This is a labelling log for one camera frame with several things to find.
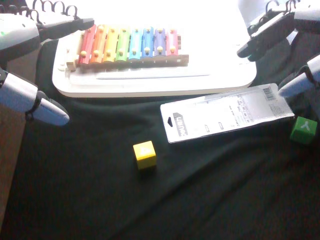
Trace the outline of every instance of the black tablecloth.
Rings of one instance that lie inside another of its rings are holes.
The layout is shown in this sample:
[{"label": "black tablecloth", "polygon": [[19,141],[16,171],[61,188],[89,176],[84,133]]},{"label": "black tablecloth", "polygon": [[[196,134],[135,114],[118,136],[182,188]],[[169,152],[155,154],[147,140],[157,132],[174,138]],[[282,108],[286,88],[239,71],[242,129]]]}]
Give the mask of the black tablecloth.
[{"label": "black tablecloth", "polygon": [[[287,41],[277,45],[252,85],[279,84],[310,44],[294,58]],[[62,96],[51,81],[56,47],[42,47],[36,84],[71,120],[26,125],[0,239],[319,239],[319,138],[290,141],[291,121],[168,144],[160,105],[189,97]],[[316,119],[302,94],[288,102]],[[157,169],[141,176],[133,145],[146,141]]]}]

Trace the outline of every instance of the yellow cube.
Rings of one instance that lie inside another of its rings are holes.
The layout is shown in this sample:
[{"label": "yellow cube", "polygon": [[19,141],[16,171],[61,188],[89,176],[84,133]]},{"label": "yellow cube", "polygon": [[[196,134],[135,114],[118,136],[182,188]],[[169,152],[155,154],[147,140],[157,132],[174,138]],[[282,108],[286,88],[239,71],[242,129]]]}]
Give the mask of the yellow cube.
[{"label": "yellow cube", "polygon": [[139,170],[156,166],[157,156],[152,141],[133,145],[133,150]]}]

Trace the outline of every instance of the white tray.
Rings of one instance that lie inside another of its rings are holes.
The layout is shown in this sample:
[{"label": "white tray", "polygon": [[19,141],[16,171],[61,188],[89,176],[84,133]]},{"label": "white tray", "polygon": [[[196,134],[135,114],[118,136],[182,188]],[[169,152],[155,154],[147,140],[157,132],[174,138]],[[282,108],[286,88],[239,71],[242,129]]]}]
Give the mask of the white tray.
[{"label": "white tray", "polygon": [[76,5],[81,18],[93,17],[97,25],[174,27],[181,35],[181,52],[189,55],[188,66],[181,67],[69,72],[61,66],[68,37],[61,38],[52,82],[65,96],[125,98],[212,94],[246,88],[256,77],[256,64],[236,54],[249,39],[236,1],[229,1],[228,5],[220,1],[214,8],[210,7],[212,1],[205,0],[192,3],[125,0],[121,6],[117,1],[92,0],[90,5],[87,1],[63,2]]}]

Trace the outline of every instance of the toy xylophone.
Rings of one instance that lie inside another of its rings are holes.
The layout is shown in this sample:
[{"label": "toy xylophone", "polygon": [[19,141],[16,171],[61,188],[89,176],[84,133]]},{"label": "toy xylophone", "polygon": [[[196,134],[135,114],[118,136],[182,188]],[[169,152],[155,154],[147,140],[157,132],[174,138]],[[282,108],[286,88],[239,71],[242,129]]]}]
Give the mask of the toy xylophone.
[{"label": "toy xylophone", "polygon": [[176,29],[147,27],[118,28],[94,25],[70,36],[66,50],[66,67],[162,67],[186,66],[188,54],[180,54],[181,36]]}]

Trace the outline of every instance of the brown floor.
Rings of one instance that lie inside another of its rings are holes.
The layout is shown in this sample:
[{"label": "brown floor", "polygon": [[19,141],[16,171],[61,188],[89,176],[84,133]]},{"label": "brown floor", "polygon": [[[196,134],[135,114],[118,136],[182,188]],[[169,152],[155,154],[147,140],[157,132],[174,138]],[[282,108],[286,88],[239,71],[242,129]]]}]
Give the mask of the brown floor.
[{"label": "brown floor", "polygon": [[[7,70],[35,81],[38,51],[8,63]],[[25,128],[22,113],[0,105],[0,230]]]}]

